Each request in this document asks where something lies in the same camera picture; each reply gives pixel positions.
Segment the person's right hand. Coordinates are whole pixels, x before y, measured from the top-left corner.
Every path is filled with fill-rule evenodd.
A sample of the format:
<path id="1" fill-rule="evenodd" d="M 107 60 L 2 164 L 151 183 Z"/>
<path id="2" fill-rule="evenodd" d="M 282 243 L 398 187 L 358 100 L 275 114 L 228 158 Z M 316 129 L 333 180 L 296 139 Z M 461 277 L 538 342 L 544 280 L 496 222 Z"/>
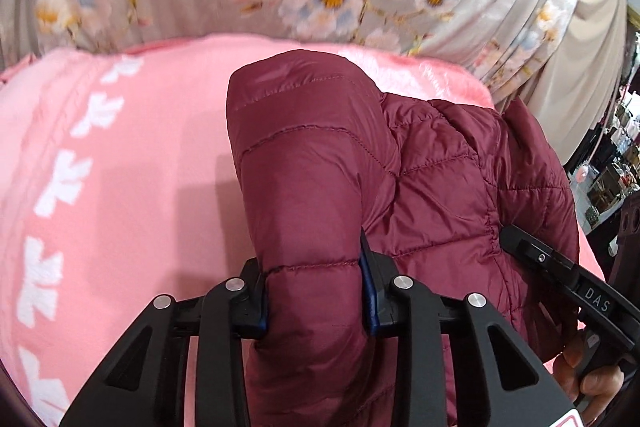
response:
<path id="1" fill-rule="evenodd" d="M 584 357 L 585 345 L 585 333 L 578 331 L 554 359 L 552 375 L 572 401 L 581 393 L 589 399 L 580 416 L 584 425 L 590 426 L 622 389 L 624 373 L 617 365 L 602 366 L 579 377 L 576 369 Z"/>

